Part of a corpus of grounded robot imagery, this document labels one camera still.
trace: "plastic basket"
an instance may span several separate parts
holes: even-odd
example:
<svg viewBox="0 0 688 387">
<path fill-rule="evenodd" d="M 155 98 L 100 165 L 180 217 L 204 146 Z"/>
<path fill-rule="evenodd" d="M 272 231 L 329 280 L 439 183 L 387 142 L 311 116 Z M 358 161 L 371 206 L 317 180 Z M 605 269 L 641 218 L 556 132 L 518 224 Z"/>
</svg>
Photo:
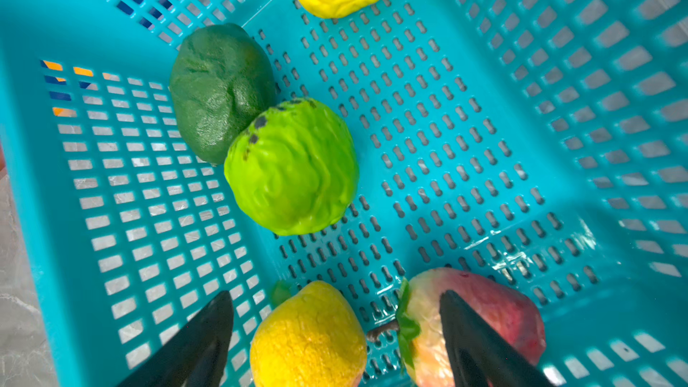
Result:
<svg viewBox="0 0 688 387">
<path fill-rule="evenodd" d="M 402 275 L 451 265 L 541 309 L 557 383 L 688 382 L 687 0 L 0 0 L 1 127 L 58 376 L 112 386 L 219 289 L 226 385 L 277 279 L 338 287 L 364 329 Z M 176 131 L 176 47 L 233 21 L 281 99 L 339 111 L 360 159 L 346 217 L 275 237 Z M 394 340 L 363 384 L 408 384 Z"/>
</svg>

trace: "dark spot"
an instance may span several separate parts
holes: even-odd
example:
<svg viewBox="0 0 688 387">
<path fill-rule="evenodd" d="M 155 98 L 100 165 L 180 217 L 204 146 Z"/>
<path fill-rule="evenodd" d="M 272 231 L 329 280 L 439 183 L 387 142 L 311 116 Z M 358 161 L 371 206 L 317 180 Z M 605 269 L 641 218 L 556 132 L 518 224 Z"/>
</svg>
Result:
<svg viewBox="0 0 688 387">
<path fill-rule="evenodd" d="M 265 127 L 265 125 L 268 123 L 268 119 L 265 118 L 264 115 L 259 115 L 258 118 L 256 118 L 254 127 L 256 130 L 260 129 L 261 127 Z"/>
</svg>

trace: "blue object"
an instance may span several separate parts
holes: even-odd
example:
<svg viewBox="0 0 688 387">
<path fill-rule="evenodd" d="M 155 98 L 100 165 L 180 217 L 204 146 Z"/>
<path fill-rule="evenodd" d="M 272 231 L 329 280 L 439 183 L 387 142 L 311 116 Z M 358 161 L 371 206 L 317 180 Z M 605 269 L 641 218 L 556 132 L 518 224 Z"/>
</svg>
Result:
<svg viewBox="0 0 688 387">
<path fill-rule="evenodd" d="M 555 383 L 688 382 L 688 0 L 0 0 L 0 137 L 58 376 L 113 386 L 222 289 L 227 383 L 277 280 L 322 278 L 364 329 L 433 267 L 531 297 Z M 176 48 L 243 24 L 281 99 L 344 116 L 359 193 L 275 237 L 179 138 Z M 393 337 L 364 385 L 397 386 Z"/>
</svg>

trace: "marble floor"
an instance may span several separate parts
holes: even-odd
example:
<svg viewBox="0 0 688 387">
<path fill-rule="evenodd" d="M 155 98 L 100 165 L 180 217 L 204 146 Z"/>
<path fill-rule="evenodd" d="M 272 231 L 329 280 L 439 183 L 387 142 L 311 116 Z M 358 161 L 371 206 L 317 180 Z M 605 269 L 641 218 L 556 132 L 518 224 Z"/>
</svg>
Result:
<svg viewBox="0 0 688 387">
<path fill-rule="evenodd" d="M 0 387 L 57 386 L 7 176 L 0 178 Z"/>
</svg>

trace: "light green fruit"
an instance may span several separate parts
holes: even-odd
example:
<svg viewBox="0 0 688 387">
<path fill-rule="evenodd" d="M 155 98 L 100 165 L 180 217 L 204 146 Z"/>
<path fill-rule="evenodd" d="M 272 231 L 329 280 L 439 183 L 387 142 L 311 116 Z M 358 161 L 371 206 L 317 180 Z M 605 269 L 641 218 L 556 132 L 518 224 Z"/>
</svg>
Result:
<svg viewBox="0 0 688 387">
<path fill-rule="evenodd" d="M 314 99 L 271 107 L 234 141 L 224 174 L 236 202 L 273 233 L 314 233 L 339 221 L 358 183 L 344 121 Z"/>
</svg>

